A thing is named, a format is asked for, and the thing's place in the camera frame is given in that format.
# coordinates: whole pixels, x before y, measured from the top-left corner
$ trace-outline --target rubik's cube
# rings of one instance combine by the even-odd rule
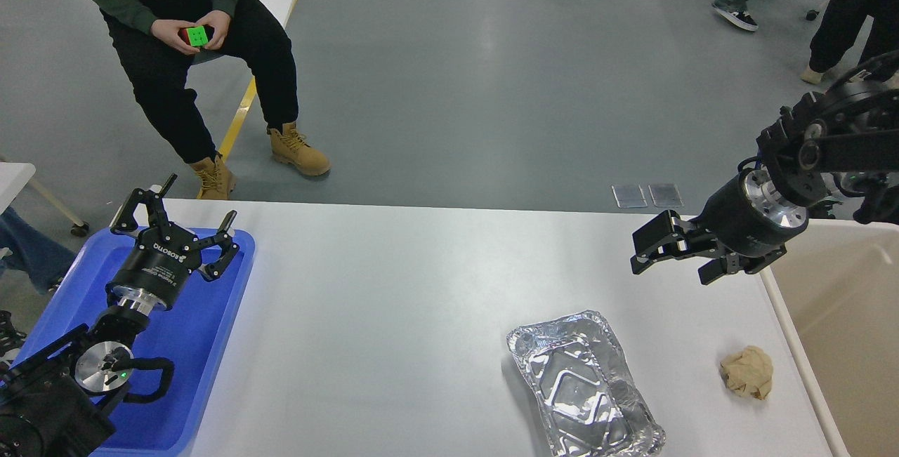
[[[190,46],[203,46],[209,42],[205,27],[186,27],[181,29],[181,37]]]

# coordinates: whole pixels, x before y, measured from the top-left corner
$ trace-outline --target aluminum foil tray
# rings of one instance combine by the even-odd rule
[[[665,432],[646,408],[603,316],[587,310],[521,326],[507,341],[537,398],[553,456],[659,453]]]

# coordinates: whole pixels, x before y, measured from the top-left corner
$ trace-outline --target bootlace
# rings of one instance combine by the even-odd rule
[[[282,134],[282,140],[287,147],[293,151],[299,150],[301,147],[308,147],[309,144],[306,143],[306,135],[300,133],[290,133],[288,135]]]
[[[218,189],[218,179],[219,179],[218,165],[213,167],[211,170],[203,169],[199,171],[197,175],[199,176],[200,181],[200,191],[205,190],[216,190]]]

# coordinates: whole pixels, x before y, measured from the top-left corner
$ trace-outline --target hand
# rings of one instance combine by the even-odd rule
[[[199,48],[194,48],[189,44],[186,44],[181,36],[178,35],[178,31],[180,29],[185,29],[187,27],[196,27],[196,23],[186,22],[183,20],[157,20],[153,22],[153,25],[150,25],[150,33],[157,38],[157,40],[163,41],[164,44],[169,45],[172,48],[175,48],[177,51],[182,52],[184,55],[196,55],[199,53]]]
[[[206,13],[204,18],[197,20],[197,25],[208,25],[214,29],[212,39],[205,45],[206,50],[218,50],[225,42],[228,35],[228,26],[231,25],[231,15],[218,9]]]

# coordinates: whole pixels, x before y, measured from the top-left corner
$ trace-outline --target robotic arm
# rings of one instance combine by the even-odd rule
[[[166,395],[174,364],[164,357],[135,358],[135,339],[154,310],[170,310],[194,271],[206,281],[219,278],[237,255],[231,229],[236,211],[225,215],[211,237],[168,220],[160,192],[135,189],[110,230],[134,237],[121,269],[106,285],[106,310],[92,328],[77,326],[0,376],[0,457],[87,457],[115,426],[109,415],[119,403],[149,403]],[[149,227],[138,231],[138,205],[147,207]],[[219,246],[221,254],[202,264],[200,251]],[[160,371],[153,392],[129,392],[134,371]]]
[[[784,243],[808,225],[809,208],[829,195],[823,173],[848,197],[864,197],[859,223],[899,223],[899,90],[879,80],[895,69],[899,51],[852,69],[823,93],[807,93],[756,138],[759,155],[715,192],[700,216],[683,220],[667,210],[636,230],[631,270],[658,261],[704,256],[707,285],[725,274],[755,274],[783,256]],[[755,162],[755,167],[746,167]]]

